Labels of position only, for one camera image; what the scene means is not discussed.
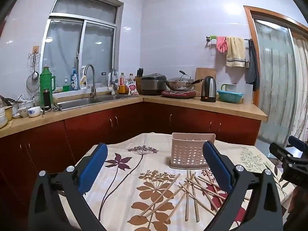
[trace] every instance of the rice cooker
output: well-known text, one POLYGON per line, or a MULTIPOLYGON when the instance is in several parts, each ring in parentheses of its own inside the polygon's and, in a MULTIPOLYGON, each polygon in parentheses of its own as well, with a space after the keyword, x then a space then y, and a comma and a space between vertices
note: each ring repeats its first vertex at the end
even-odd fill
POLYGON ((161 95, 161 92, 167 89, 166 80, 167 78, 159 73, 141 77, 141 94, 161 95))

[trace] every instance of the dark gray cloth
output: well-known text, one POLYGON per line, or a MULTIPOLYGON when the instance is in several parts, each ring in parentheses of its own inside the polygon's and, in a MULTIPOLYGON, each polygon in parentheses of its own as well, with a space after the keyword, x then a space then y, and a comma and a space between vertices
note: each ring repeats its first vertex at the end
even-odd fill
POLYGON ((248 42, 249 45, 249 69, 246 72, 246 83, 253 85, 253 91, 260 88, 260 75, 258 70, 257 52, 252 39, 248 42))

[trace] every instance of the silver bolt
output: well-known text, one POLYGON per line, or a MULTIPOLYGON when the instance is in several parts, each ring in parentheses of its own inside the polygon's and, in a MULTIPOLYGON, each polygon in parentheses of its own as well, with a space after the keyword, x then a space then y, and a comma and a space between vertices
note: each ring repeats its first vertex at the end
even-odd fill
POLYGON ((243 167, 242 165, 237 165, 235 168, 236 168, 236 170, 239 171, 239 172, 244 171, 244 167, 243 167))
POLYGON ((270 175, 272 174, 272 172, 271 172, 269 169, 266 169, 266 170, 265 170, 265 173, 266 173, 268 176, 270 176, 270 175))
POLYGON ((42 170, 39 172, 39 176, 44 176, 46 174, 46 171, 45 170, 42 170))
POLYGON ((74 169, 75 169, 74 166, 68 166, 68 167, 66 168, 66 171, 67 171, 67 172, 73 172, 74 169))

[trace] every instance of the faucet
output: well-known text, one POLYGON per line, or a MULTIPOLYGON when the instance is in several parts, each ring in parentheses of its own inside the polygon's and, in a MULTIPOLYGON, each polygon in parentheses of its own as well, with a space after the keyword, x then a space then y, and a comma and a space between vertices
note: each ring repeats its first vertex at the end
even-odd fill
POLYGON ((116 91, 118 90, 118 86, 116 85, 116 81, 112 80, 112 73, 114 73, 114 75, 117 75, 116 73, 116 69, 112 69, 111 70, 111 74, 110 74, 110 87, 111 87, 111 94, 112 95, 116 95, 116 91))
POLYGON ((92 68, 92 72, 93 72, 93 86, 92 86, 92 88, 91 88, 90 97, 91 97, 91 98, 95 98, 95 97, 96 97, 95 70, 94 70, 94 67, 93 67, 92 64, 88 64, 88 65, 86 66, 86 68, 84 69, 84 75, 87 75, 88 67, 91 67, 91 68, 92 68))

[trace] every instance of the wall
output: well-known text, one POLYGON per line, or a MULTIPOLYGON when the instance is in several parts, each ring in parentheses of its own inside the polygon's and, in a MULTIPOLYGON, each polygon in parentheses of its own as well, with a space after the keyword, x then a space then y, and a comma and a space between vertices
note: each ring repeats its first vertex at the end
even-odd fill
POLYGON ((286 15, 308 26, 293 0, 143 0, 141 67, 144 74, 195 76, 196 67, 216 68, 217 82, 245 84, 245 68, 226 67, 206 36, 250 38, 244 5, 286 15))
MULTIPOLYGON (((0 95, 17 99, 27 94, 26 80, 31 74, 28 53, 41 47, 49 13, 56 0, 17 0, 7 18, 0 38, 0 95)), ((143 0, 119 0, 124 3, 119 71, 135 73, 140 67, 141 14, 143 0)))

